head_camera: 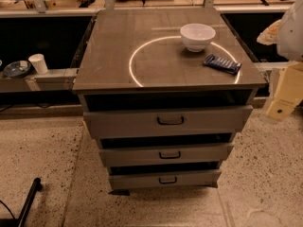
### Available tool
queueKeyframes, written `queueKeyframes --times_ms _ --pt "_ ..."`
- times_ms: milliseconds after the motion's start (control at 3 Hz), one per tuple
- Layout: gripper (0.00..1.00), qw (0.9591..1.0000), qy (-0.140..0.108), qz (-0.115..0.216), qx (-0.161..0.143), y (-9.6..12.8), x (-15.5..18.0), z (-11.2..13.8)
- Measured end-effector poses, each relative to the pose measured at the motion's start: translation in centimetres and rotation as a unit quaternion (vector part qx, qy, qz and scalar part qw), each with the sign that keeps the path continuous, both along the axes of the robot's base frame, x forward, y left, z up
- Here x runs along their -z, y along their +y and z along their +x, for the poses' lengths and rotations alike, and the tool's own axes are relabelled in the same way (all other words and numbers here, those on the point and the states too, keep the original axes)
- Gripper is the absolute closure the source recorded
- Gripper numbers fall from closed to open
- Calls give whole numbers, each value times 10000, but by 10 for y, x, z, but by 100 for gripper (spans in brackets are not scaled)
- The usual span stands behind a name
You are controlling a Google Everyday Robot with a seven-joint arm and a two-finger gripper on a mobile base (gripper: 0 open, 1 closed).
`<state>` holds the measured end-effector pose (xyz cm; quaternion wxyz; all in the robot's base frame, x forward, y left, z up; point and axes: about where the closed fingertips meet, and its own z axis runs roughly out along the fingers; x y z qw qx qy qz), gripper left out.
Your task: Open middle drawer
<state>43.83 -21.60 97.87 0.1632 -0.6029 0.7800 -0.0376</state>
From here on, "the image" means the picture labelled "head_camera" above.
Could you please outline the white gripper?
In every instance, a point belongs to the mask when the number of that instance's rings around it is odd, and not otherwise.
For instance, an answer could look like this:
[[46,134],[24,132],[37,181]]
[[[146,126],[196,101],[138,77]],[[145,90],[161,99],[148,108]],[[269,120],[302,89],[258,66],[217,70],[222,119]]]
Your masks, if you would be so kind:
[[[276,43],[281,20],[277,20],[265,28],[257,37],[259,44]],[[279,72],[279,79],[274,98],[270,100],[265,114],[275,121],[283,121],[294,111],[294,105],[303,100],[303,62],[290,61]]]

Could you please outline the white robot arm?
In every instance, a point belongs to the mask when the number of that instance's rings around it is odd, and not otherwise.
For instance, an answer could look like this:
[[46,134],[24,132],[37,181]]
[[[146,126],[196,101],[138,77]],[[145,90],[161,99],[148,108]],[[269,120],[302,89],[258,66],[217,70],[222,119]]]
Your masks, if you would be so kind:
[[276,44],[277,54],[289,61],[279,71],[265,111],[271,120],[282,121],[303,100],[303,0],[295,0],[280,20],[258,35],[257,42]]

